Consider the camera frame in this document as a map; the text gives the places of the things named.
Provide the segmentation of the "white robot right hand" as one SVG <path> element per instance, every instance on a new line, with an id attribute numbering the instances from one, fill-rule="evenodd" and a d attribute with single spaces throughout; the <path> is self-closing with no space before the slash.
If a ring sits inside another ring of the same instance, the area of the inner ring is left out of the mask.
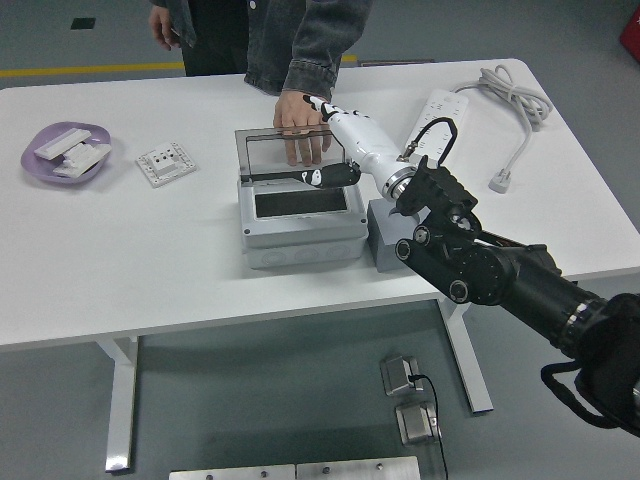
<path id="1" fill-rule="evenodd" d="M 327 189 L 355 185 L 365 173 L 374 178 L 384 198 L 398 199 L 416 168 L 401 160 L 399 148 L 379 125 L 367 115 L 343 110 L 319 97 L 304 95 L 303 99 L 322 114 L 350 161 L 304 170 L 295 178 L 315 188 Z"/>

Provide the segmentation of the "person's left hand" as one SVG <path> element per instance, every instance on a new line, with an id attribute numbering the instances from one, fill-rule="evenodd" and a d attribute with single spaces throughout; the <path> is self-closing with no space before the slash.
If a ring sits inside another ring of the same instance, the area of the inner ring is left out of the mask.
<path id="1" fill-rule="evenodd" d="M 280 94 L 274 111 L 273 126 L 275 128 L 294 128 L 302 131 L 303 127 L 324 123 L 322 115 L 304 100 L 304 96 L 303 92 L 291 90 Z M 322 162 L 322 153 L 329 148 L 330 144 L 331 137 L 286 141 L 287 163 L 290 166 L 301 163 L 305 167 L 318 165 Z"/>

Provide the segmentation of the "person's right hand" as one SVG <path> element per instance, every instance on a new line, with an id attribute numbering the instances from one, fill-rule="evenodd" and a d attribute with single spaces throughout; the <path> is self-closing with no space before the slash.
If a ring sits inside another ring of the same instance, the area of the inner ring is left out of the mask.
<path id="1" fill-rule="evenodd" d="M 173 29 L 169 10 L 165 7 L 153 5 L 150 10 L 148 24 L 156 43 L 164 50 L 171 51 L 180 48 L 179 35 Z"/>

